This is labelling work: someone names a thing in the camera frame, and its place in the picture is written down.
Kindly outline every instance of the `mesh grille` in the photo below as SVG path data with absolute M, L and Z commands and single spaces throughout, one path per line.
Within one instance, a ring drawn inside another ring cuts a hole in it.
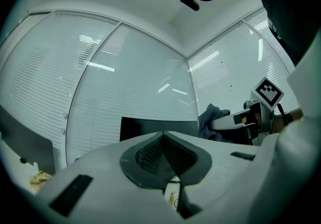
M 162 154 L 178 176 L 191 168 L 197 160 L 194 152 L 166 136 L 162 136 L 140 149 L 135 158 L 142 169 L 157 174 Z

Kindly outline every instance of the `blue cloth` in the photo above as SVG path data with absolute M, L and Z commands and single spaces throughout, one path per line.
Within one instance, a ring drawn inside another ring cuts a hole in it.
M 212 104 L 209 104 L 206 108 L 206 111 L 199 116 L 198 137 L 218 142 L 233 143 L 232 140 L 224 139 L 220 133 L 216 131 L 211 131 L 208 128 L 208 124 L 212 120 L 216 120 L 230 114 L 231 112 L 228 109 L 220 110 L 220 108 Z

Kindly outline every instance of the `camera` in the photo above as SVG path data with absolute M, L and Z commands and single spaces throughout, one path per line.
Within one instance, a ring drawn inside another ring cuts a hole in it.
M 195 0 L 180 0 L 180 1 L 195 11 L 198 11 L 200 9 L 199 4 Z

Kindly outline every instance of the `black monitor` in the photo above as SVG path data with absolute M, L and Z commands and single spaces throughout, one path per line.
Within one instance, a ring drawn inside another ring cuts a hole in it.
M 0 106 L 0 132 L 3 141 L 21 157 L 21 161 L 38 163 L 39 169 L 56 173 L 52 142 L 28 129 Z
M 121 118 L 120 140 L 146 135 L 160 131 L 176 131 L 185 135 L 197 137 L 197 121 L 157 121 L 135 118 Z

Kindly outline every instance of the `glass wall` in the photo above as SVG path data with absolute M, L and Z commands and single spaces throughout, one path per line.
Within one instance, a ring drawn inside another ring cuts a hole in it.
M 123 24 L 94 55 L 77 87 L 67 125 L 67 163 L 119 142 L 122 117 L 197 120 L 186 58 Z
M 55 12 L 19 41 L 1 69 L 1 106 L 52 141 L 56 169 L 62 166 L 64 111 L 72 89 L 86 60 L 115 24 Z
M 272 34 L 267 35 L 270 31 L 266 14 L 259 12 L 248 21 L 255 28 L 239 22 L 189 58 L 199 114 L 210 103 L 232 114 L 243 110 L 251 89 L 263 77 L 284 92 L 280 103 L 285 111 L 298 107 L 286 81 L 294 66 L 278 42 L 273 41 Z

